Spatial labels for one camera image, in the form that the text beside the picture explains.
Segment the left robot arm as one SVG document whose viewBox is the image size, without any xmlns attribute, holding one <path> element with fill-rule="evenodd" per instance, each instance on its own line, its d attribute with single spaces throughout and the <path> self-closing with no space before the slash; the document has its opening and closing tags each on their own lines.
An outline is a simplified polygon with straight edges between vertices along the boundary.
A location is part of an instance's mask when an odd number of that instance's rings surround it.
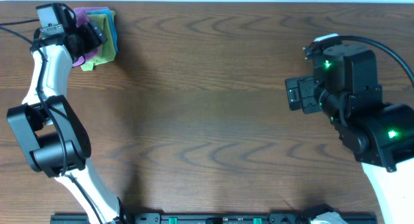
<svg viewBox="0 0 414 224">
<path fill-rule="evenodd" d="M 7 111 L 10 128 L 31 169 L 68 189 L 88 223 L 131 223 L 94 168 L 89 136 L 66 98 L 74 63 L 107 38 L 94 21 L 78 25 L 64 3 L 40 5 L 36 12 L 41 26 L 29 42 L 32 81 L 21 105 Z"/>
</svg>

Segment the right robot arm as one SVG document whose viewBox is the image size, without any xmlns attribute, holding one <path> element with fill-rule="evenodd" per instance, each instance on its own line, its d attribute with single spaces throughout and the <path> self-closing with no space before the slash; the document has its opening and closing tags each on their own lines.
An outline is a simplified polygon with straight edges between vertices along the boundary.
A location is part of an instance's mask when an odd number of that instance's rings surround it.
<svg viewBox="0 0 414 224">
<path fill-rule="evenodd" d="M 385 223 L 413 222 L 413 108 L 383 100 L 376 56 L 364 45 L 304 49 L 310 75 L 285 81 L 289 108 L 322 112 L 360 162 Z"/>
</svg>

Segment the purple microfiber cloth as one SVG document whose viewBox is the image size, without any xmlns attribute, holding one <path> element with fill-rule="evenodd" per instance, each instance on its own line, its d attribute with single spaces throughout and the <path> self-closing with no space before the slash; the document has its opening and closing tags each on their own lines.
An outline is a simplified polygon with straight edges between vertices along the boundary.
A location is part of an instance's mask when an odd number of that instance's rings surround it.
<svg viewBox="0 0 414 224">
<path fill-rule="evenodd" d="M 93 50 L 90 50 L 89 52 L 86 52 L 87 50 L 91 49 L 90 45 L 88 44 L 88 40 L 85 39 L 85 36 L 89 36 L 88 33 L 82 32 L 83 25 L 90 22 L 90 19 L 89 19 L 87 13 L 86 12 L 78 12 L 76 14 L 76 19 L 77 19 L 76 26 L 78 28 L 78 33 L 80 33 L 81 41 L 82 41 L 82 46 L 81 46 L 82 55 L 73 63 L 73 67 L 81 66 L 85 62 L 90 61 L 99 52 L 98 48 L 95 48 Z"/>
</svg>

